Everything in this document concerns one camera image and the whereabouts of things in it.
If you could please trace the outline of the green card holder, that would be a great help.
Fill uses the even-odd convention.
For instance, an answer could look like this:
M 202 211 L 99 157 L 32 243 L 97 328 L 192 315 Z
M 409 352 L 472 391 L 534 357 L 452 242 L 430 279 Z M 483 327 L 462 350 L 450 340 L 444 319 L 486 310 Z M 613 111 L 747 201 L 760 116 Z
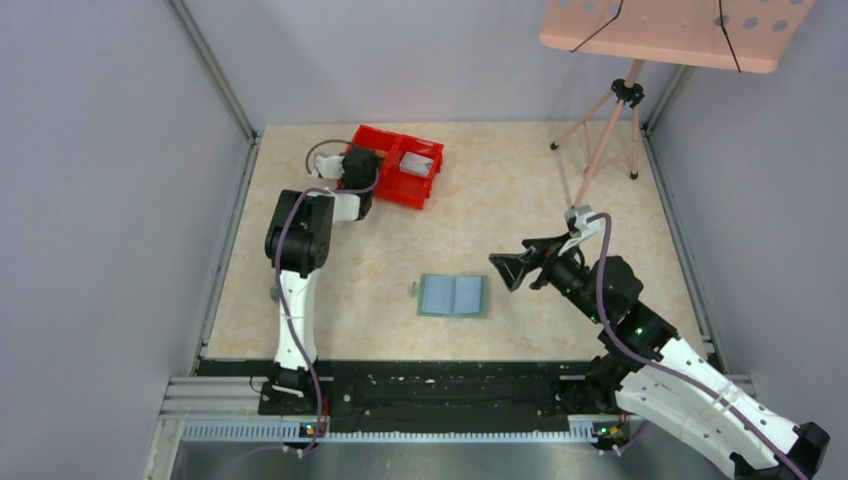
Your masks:
M 487 318 L 489 278 L 485 275 L 422 274 L 411 287 L 422 317 Z

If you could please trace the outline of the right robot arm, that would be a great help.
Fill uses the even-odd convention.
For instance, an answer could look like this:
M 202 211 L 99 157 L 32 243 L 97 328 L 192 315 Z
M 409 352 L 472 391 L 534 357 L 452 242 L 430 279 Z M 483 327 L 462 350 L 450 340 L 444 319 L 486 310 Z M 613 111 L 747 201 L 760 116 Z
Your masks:
M 579 386 L 561 395 L 570 413 L 635 414 L 690 446 L 730 479 L 811 479 L 830 442 L 814 422 L 796 423 L 742 390 L 679 335 L 639 295 L 644 285 L 620 256 L 588 267 L 565 236 L 523 241 L 524 252 L 489 257 L 515 291 L 537 272 L 592 322 L 607 352 Z

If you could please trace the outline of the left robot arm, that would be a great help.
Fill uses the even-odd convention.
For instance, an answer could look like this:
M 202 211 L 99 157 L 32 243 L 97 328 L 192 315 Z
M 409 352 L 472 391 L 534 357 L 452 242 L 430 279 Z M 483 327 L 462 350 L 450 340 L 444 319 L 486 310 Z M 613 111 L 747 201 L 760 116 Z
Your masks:
M 308 153 L 307 158 L 313 161 L 312 176 L 336 180 L 338 187 L 282 190 L 264 241 L 279 304 L 279 341 L 269 382 L 272 389 L 299 398 L 314 397 L 320 388 L 314 306 L 333 227 L 365 218 L 381 163 L 375 151 L 355 144 L 337 155 Z

